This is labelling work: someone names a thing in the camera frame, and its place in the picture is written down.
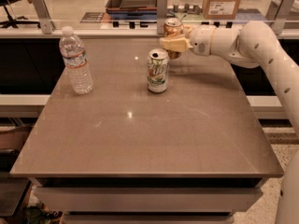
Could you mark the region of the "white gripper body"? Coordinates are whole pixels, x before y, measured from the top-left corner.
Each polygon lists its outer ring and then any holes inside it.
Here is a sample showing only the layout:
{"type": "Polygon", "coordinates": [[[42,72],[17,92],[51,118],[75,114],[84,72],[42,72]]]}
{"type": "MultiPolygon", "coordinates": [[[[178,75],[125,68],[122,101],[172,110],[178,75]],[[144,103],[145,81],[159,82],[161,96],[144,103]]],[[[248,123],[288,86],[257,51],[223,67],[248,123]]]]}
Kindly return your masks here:
{"type": "Polygon", "coordinates": [[[190,32],[192,51],[197,55],[209,56],[211,51],[212,36],[216,30],[212,25],[200,25],[190,32]]]}

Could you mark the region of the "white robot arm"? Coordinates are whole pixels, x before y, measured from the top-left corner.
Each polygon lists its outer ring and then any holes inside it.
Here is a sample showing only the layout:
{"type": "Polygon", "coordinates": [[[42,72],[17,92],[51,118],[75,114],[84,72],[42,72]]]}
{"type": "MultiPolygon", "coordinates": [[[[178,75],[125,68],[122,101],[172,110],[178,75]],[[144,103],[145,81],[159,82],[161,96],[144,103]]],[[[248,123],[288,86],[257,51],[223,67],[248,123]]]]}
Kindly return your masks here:
{"type": "MultiPolygon", "coordinates": [[[[162,37],[164,49],[201,56],[215,55],[244,68],[260,66],[284,112],[299,135],[299,66],[281,47],[263,21],[249,21],[233,28],[214,25],[189,27],[182,35],[162,37]]],[[[299,223],[299,152],[289,161],[280,188],[275,224],[299,223]]]]}

